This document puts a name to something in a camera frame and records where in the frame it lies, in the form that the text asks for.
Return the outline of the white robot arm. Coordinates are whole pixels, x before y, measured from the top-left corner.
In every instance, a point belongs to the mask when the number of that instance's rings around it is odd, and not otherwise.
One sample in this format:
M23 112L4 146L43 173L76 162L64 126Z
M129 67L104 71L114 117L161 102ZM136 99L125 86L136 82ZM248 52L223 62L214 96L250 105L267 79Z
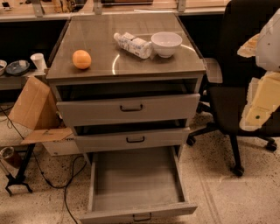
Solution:
M280 106L280 9L237 54L245 58L255 56L256 65L266 71L261 79L253 78L249 83L247 104L239 123L242 130L254 131Z

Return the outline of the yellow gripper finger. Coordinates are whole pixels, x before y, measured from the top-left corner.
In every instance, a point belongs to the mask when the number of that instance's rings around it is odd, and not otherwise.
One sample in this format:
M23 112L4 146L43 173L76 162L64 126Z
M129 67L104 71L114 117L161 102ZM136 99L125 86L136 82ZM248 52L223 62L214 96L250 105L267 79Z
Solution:
M247 104L241 114L242 130L260 129L280 106L280 73L268 71L261 79L248 85Z
M256 55L256 46L259 39L259 34L254 35L246 41L237 51L239 56L244 58L254 57Z

